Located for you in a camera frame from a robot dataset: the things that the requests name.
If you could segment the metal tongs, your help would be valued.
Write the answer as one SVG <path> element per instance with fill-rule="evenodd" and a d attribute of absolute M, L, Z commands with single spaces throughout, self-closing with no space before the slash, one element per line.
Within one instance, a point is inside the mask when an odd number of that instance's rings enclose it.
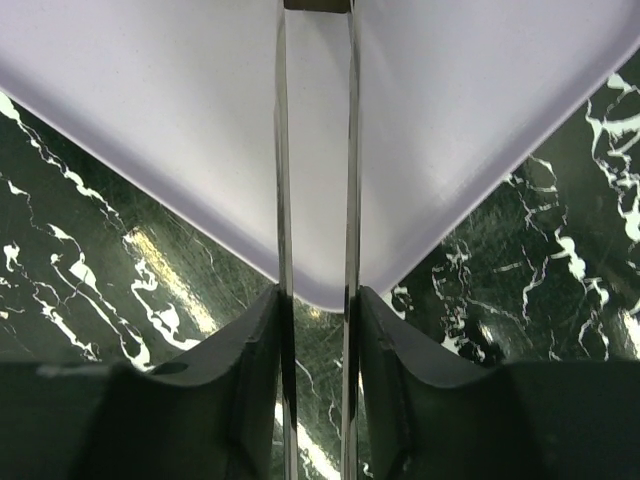
<path fill-rule="evenodd" d="M 355 1 L 312 1 L 347 15 L 350 38 L 348 176 L 346 209 L 345 290 L 343 319 L 342 419 L 340 477 L 358 477 L 358 323 L 361 261 L 361 35 L 360 15 Z M 288 92 L 286 67 L 285 3 L 278 1 L 275 53 L 274 136 L 277 186 L 277 245 L 281 323 L 281 377 L 284 436 L 284 477 L 298 477 L 298 433 L 296 355 L 294 332 L 294 276 L 292 254 L 290 163 L 288 131 Z"/>

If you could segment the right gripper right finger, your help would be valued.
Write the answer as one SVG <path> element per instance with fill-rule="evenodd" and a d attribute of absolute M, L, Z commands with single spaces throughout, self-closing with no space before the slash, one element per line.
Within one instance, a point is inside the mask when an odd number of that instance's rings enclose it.
<path fill-rule="evenodd" d="M 477 365 L 359 293 L 359 352 L 378 479 L 635 479 L 634 360 Z"/>

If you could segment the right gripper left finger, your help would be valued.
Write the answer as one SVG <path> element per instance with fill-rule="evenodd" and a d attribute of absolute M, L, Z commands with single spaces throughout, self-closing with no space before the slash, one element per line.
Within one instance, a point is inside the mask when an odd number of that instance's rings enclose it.
<path fill-rule="evenodd" d="M 265 479 L 279 372 L 279 295 L 149 372 L 5 362 L 5 479 Z"/>

